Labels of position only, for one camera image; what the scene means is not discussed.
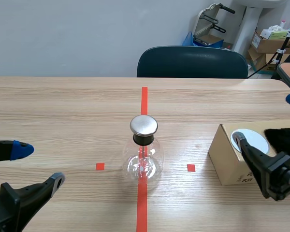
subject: white disc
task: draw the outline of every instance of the white disc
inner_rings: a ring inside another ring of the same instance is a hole
[[[269,152],[269,145],[266,141],[266,139],[260,135],[259,133],[253,131],[253,130],[249,130],[249,129],[237,129],[235,131],[232,132],[231,134],[231,143],[234,146],[234,148],[238,151],[240,151],[239,147],[237,146],[236,142],[233,139],[233,133],[235,132],[241,132],[244,134],[244,136],[247,139],[247,142],[257,148],[258,150],[260,150],[261,152],[263,152],[264,154],[267,154]]]

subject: red tape marker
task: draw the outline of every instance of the red tape marker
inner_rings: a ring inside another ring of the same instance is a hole
[[[142,87],[141,114],[148,113],[148,88]],[[144,157],[147,157],[147,147],[144,149]],[[141,166],[145,167],[145,163],[141,160]],[[147,232],[147,177],[145,172],[140,173],[139,183],[137,187],[137,213],[136,213],[136,232]]]

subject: white sink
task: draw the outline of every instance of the white sink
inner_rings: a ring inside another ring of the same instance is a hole
[[[239,4],[254,8],[275,8],[287,0],[235,0]]]

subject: black fur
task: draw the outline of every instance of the black fur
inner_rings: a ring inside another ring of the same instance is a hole
[[[284,151],[290,155],[290,128],[267,129],[264,134],[276,153]]]

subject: chair backrest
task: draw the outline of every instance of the chair backrest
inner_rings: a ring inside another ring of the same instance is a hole
[[[247,78],[245,58],[237,52],[189,46],[154,47],[145,51],[137,77]]]

